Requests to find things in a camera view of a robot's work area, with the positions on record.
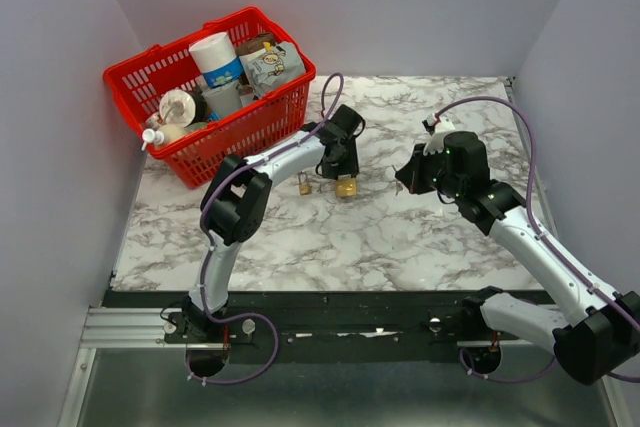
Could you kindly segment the brass padlock long shackle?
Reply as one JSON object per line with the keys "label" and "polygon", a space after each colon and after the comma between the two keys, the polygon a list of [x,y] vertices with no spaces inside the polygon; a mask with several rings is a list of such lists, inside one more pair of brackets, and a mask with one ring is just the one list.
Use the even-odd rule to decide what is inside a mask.
{"label": "brass padlock long shackle", "polygon": [[357,195],[357,178],[353,176],[341,177],[335,182],[335,196],[340,199]]}

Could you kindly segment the small brass padlock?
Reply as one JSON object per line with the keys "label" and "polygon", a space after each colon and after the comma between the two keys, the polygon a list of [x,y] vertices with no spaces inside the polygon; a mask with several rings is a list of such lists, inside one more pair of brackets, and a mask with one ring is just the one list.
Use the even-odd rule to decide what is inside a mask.
{"label": "small brass padlock", "polygon": [[310,195],[313,192],[313,188],[311,186],[308,174],[306,172],[299,172],[297,174],[297,180],[298,180],[299,194],[301,196]]}

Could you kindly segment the silver key bunch with ring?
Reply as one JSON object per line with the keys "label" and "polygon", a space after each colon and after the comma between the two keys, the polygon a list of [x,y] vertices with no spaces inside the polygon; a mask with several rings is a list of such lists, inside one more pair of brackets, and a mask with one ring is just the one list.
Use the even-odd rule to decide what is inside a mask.
{"label": "silver key bunch with ring", "polygon": [[393,182],[394,182],[394,189],[395,189],[394,195],[398,196],[403,191],[403,185],[397,179],[397,172],[398,172],[397,168],[394,165],[392,165],[391,168],[393,170]]}

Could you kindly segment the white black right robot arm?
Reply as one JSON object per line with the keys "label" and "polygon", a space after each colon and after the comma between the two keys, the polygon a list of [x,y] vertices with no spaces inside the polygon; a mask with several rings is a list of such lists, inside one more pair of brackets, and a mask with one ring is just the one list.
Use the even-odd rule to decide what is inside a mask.
{"label": "white black right robot arm", "polygon": [[550,310],[487,287],[460,314],[467,336],[480,339],[500,331],[528,341],[583,385],[638,355],[638,294],[620,294],[582,264],[569,269],[571,254],[528,215],[524,198],[492,178],[486,147],[475,133],[433,135],[415,145],[395,177],[412,194],[451,198],[461,216],[509,251],[557,306]]}

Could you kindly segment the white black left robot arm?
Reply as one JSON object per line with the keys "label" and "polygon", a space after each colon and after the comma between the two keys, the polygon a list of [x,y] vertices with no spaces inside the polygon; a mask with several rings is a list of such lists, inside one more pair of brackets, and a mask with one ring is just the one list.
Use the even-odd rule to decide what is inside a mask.
{"label": "white black left robot arm", "polygon": [[228,302],[237,256],[261,226],[272,189],[311,167],[325,179],[355,178],[356,139],[365,126],[360,114],[341,105],[329,118],[303,125],[260,154],[225,157],[201,202],[200,227],[209,246],[182,305],[187,329],[197,340],[209,342],[221,332],[217,312]]}

